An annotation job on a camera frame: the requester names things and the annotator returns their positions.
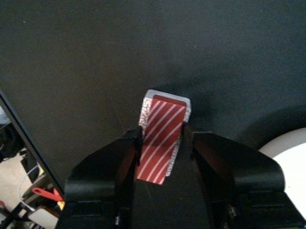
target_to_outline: red clip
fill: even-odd
[[[43,190],[42,188],[34,188],[32,191],[34,191],[34,193],[36,193],[38,195],[40,195],[42,197],[44,197],[47,199],[52,199],[56,202],[58,201],[63,201],[63,197],[60,196],[60,194],[56,191],[56,189],[54,189],[54,193]]]

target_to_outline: black wall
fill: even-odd
[[[0,86],[63,185],[147,89],[260,148],[306,124],[305,1],[2,1]]]

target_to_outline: red and white striped box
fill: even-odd
[[[138,179],[163,184],[171,174],[181,143],[181,129],[190,116],[190,100],[149,90],[142,105],[142,160]]]

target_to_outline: cable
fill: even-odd
[[[22,199],[20,190],[22,190],[22,186],[23,186],[23,184],[24,184],[24,181],[26,181],[28,175],[30,175],[30,174],[35,171],[35,169],[38,169],[38,168],[39,168],[39,165],[36,165],[36,166],[28,171],[28,173],[26,174],[26,176],[24,176],[24,178],[23,178],[23,180],[22,180],[22,182],[20,182],[20,184],[19,184],[19,186],[18,186],[18,198],[19,198],[20,202],[24,204],[24,206],[26,206],[31,211],[35,211],[35,208],[34,208],[31,205],[28,205],[28,204],[24,202],[24,200]]]

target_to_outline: black fabric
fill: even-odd
[[[190,98],[193,126],[253,148],[305,127],[305,9],[300,0],[2,1],[0,88],[60,185],[135,128],[149,89]]]

